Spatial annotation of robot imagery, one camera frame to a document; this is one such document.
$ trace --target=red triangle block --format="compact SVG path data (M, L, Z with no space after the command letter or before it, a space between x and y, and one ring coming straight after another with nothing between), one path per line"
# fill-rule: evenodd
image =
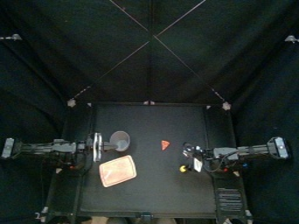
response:
M166 148L169 147L169 145L170 145L170 142L167 142L167 141L162 141L162 146L163 146L163 151L166 150Z

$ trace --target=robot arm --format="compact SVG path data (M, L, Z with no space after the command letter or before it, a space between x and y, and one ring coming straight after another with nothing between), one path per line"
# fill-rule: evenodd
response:
M222 172L230 168L238 170L251 159L289 159L291 157L282 137L273 137L263 145L222 147L213 150L203 150L199 146L194 147L186 143L183 155L194 158L194 168L198 172L205 164L217 165L217 169L213 170L205 167L209 172Z

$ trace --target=yellow object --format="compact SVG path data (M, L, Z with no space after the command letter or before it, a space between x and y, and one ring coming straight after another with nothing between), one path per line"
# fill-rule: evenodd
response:
M189 171L189 169L187 169L186 165L183 165L183 166L181 167L181 172L187 172L187 171Z

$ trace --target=cable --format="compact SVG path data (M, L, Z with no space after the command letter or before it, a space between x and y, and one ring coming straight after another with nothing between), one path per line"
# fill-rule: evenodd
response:
M210 170L210 169L203 165L205 170L206 170L207 172L215 172L215 171L221 168L225 159L226 159L227 157L230 157L231 155L234 155L235 153L239 153L239 152L238 152L238 151L233 151L230 154L227 154L227 155L223 157L223 159L222 159L221 162L219 162L219 166L218 166L218 168L217 168L215 170Z

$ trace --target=black backdrop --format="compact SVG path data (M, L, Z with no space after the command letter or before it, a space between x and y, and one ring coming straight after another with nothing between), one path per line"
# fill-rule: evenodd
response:
M298 10L298 1L0 1L0 36L23 37L0 42L2 138L59 137L67 100L90 86L78 101L222 103L214 88L238 145L289 140L294 160L254 163L246 186L262 221L297 223L299 45L285 39L299 35ZM6 194L19 179L7 167L2 201L34 206L2 202L0 216L40 211L39 181L27 198Z

